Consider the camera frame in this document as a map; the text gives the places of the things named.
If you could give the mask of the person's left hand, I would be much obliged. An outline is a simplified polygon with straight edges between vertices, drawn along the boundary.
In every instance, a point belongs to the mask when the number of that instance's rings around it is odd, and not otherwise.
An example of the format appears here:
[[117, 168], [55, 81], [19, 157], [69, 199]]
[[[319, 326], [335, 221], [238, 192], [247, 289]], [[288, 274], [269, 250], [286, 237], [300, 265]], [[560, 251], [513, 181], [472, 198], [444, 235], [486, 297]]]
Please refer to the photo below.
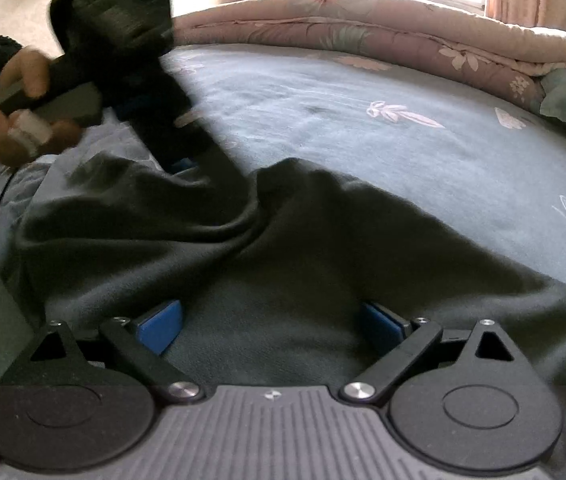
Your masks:
[[[33, 47], [17, 52], [0, 73], [0, 92], [20, 82], [30, 99], [39, 99], [50, 85], [51, 59]], [[22, 128], [20, 116], [23, 110], [16, 110], [6, 116], [0, 111], [0, 164], [20, 167], [33, 162], [41, 155], [60, 154], [73, 148], [82, 139], [84, 129], [70, 119], [61, 119], [45, 127], [48, 132], [45, 142], [31, 142], [28, 129]]]

